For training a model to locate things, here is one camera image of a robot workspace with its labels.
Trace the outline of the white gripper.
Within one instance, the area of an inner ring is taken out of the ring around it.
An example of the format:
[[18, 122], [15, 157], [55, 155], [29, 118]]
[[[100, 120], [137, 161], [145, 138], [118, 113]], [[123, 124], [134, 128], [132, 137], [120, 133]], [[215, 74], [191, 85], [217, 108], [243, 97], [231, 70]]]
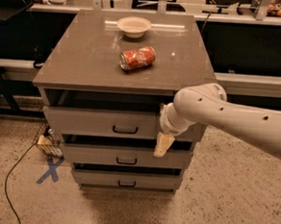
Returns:
[[167, 150], [174, 142], [174, 137], [179, 136], [186, 132], [193, 124], [193, 121], [189, 121], [173, 108], [172, 103], [161, 104], [160, 106], [160, 127], [164, 131], [157, 134], [157, 144], [154, 149], [154, 156], [161, 158], [165, 155]]

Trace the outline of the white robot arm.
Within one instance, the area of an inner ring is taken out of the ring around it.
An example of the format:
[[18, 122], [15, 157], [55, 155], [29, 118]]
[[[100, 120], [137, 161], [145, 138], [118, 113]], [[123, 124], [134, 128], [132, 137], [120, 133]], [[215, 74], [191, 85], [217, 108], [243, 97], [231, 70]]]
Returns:
[[176, 137], [196, 123], [221, 129], [281, 160], [281, 112], [227, 101], [219, 84], [181, 88], [173, 102], [160, 107], [154, 156], [162, 157]]

